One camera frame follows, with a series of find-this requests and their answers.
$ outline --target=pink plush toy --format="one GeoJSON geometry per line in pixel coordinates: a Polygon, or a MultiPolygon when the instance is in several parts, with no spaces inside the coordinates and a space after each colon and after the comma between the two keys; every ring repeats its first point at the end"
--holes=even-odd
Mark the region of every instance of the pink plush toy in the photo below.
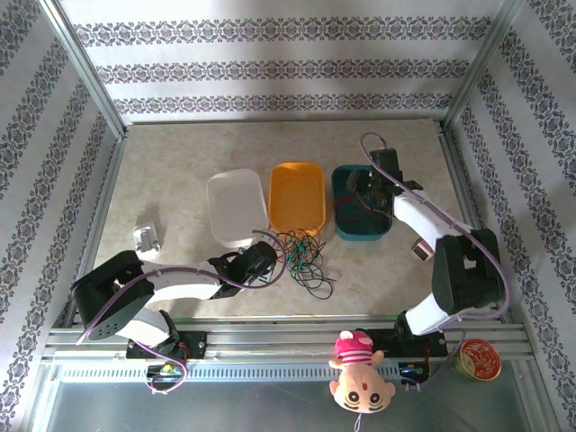
{"type": "Polygon", "coordinates": [[[336,341],[336,360],[329,364],[342,369],[338,381],[330,383],[334,400],[345,410],[369,414],[386,408],[396,393],[375,367],[384,359],[383,351],[372,353],[373,341],[363,331],[343,331],[336,341]]]}

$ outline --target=aluminum frame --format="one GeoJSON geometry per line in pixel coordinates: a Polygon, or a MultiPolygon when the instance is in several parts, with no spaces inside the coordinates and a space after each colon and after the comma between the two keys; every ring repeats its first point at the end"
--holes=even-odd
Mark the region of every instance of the aluminum frame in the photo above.
{"type": "MultiPolygon", "coordinates": [[[[485,68],[516,16],[518,8],[523,3],[522,0],[505,0],[502,4],[480,51],[470,65],[456,97],[447,110],[442,127],[438,127],[438,138],[464,221],[475,228],[480,227],[480,220],[474,212],[471,191],[467,189],[465,182],[465,167],[461,166],[455,157],[454,143],[448,132],[461,114],[462,109],[469,102],[485,68]]],[[[104,194],[96,212],[96,223],[90,233],[83,257],[80,269],[82,275],[91,268],[95,260],[115,179],[122,160],[127,128],[58,0],[40,0],[40,5],[67,47],[78,73],[85,80],[91,95],[111,125],[115,136],[120,140],[106,177],[104,194]]],[[[119,338],[106,339],[102,343],[89,342],[82,346],[74,345],[81,328],[78,324],[74,324],[75,308],[73,306],[68,308],[65,319],[66,328],[54,328],[49,334],[48,344],[35,383],[35,399],[29,406],[24,419],[24,430],[39,432],[46,430],[59,383],[62,380],[71,379],[75,369],[104,370],[100,373],[94,372],[96,375],[93,378],[100,380],[99,382],[110,379],[111,375],[114,376],[114,379],[122,381],[122,379],[128,380],[132,377],[129,376],[130,374],[117,373],[114,375],[114,370],[126,369],[126,366],[128,366],[128,370],[134,370],[134,367],[141,369],[144,365],[155,363],[153,360],[144,363],[141,360],[126,360],[126,342],[119,338]]],[[[325,362],[331,355],[332,344],[340,329],[361,327],[389,329],[393,326],[393,320],[370,316],[298,319],[267,317],[265,319],[198,319],[193,323],[190,321],[180,322],[177,326],[181,330],[209,330],[207,356],[210,358],[196,362],[196,365],[205,365],[213,370],[221,370],[225,374],[227,367],[229,369],[232,366],[240,369],[252,367],[252,370],[255,370],[254,365],[275,365],[275,370],[287,370],[290,367],[299,368],[298,370],[303,370],[302,368],[306,367],[312,369],[318,367],[318,370],[321,370],[320,365],[323,365],[324,368],[327,367],[325,362]]],[[[502,324],[495,320],[468,321],[461,323],[460,327],[469,331],[470,336],[474,335],[493,342],[500,351],[502,358],[512,362],[531,428],[538,432],[559,430],[552,404],[523,326],[520,324],[502,324]]],[[[446,334],[448,349],[454,346],[457,339],[457,333],[446,334]]],[[[398,359],[386,358],[384,367],[393,368],[397,361],[398,359]]],[[[294,375],[289,378],[300,379],[301,377],[294,375]]]]}
{"type": "Polygon", "coordinates": [[[92,61],[82,46],[82,43],[80,43],[80,40],[74,31],[74,27],[66,16],[64,8],[60,4],[59,0],[39,0],[39,4],[44,13],[48,16],[48,19],[54,27],[54,31],[60,38],[60,41],[64,47],[66,47],[76,71],[84,81],[90,95],[94,98],[98,109],[108,122],[114,136],[117,139],[124,138],[127,131],[126,124],[116,109],[112,98],[108,95],[104,83],[98,76],[92,61]]]}

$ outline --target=beige tabletop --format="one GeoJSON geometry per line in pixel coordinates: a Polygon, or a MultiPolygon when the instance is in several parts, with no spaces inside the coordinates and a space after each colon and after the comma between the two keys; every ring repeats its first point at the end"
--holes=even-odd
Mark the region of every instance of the beige tabletop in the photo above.
{"type": "MultiPolygon", "coordinates": [[[[131,229],[153,221],[162,250],[155,262],[197,264],[230,251],[211,234],[206,182],[220,172],[250,168],[265,197],[272,168],[310,161],[324,169],[328,220],[323,269],[336,279],[333,296],[321,301],[285,274],[275,286],[233,298],[155,303],[172,317],[356,315],[398,313],[430,292],[432,262],[410,252],[418,237],[399,221],[380,240],[349,242],[335,232],[330,176],[341,165],[366,162],[357,145],[363,132],[382,134],[398,151],[405,180],[416,180],[438,205],[460,218],[454,188],[431,120],[299,121],[141,125],[130,128],[98,249],[96,265],[134,248],[131,229]]],[[[377,148],[376,141],[368,141],[377,148]]]]}

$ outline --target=striped wall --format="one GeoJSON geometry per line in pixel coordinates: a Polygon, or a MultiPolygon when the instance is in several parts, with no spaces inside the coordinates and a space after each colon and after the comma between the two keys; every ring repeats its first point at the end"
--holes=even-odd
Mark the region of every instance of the striped wall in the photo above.
{"type": "Polygon", "coordinates": [[[0,0],[0,431],[19,430],[115,137],[34,0],[0,0]]]}
{"type": "Polygon", "coordinates": [[[127,122],[434,117],[501,0],[62,0],[127,122]]]}
{"type": "Polygon", "coordinates": [[[576,14],[529,1],[454,129],[562,430],[576,429],[576,14]]]}

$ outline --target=red can lid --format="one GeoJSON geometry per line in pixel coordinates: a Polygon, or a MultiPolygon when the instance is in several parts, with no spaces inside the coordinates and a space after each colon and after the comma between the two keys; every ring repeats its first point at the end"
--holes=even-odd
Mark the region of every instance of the red can lid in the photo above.
{"type": "Polygon", "coordinates": [[[502,363],[496,348],[483,339],[468,339],[460,348],[463,369],[473,378],[490,381],[500,374],[502,363]]]}

